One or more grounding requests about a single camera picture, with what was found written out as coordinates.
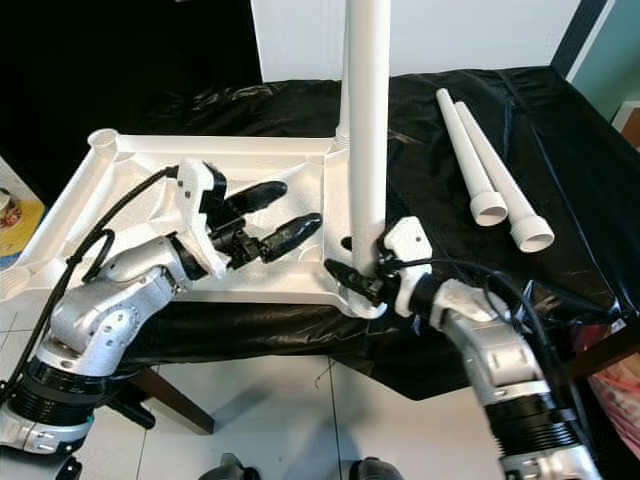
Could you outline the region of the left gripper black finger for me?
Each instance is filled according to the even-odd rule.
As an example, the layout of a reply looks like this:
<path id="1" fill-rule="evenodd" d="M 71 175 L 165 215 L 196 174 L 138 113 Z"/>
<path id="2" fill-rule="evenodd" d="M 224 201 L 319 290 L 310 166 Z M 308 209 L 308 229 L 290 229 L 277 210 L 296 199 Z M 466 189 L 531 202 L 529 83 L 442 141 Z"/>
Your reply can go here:
<path id="1" fill-rule="evenodd" d="M 320 212 L 291 219 L 276 228 L 270 236 L 261 238 L 260 259 L 264 262 L 275 262 L 282 259 L 285 253 L 297 250 L 308 238 L 314 236 L 323 227 L 323 215 Z"/>
<path id="2" fill-rule="evenodd" d="M 234 193 L 232 209 L 237 214 L 250 214 L 250 212 L 264 210 L 287 193 L 287 183 L 282 180 L 266 180 Z"/>

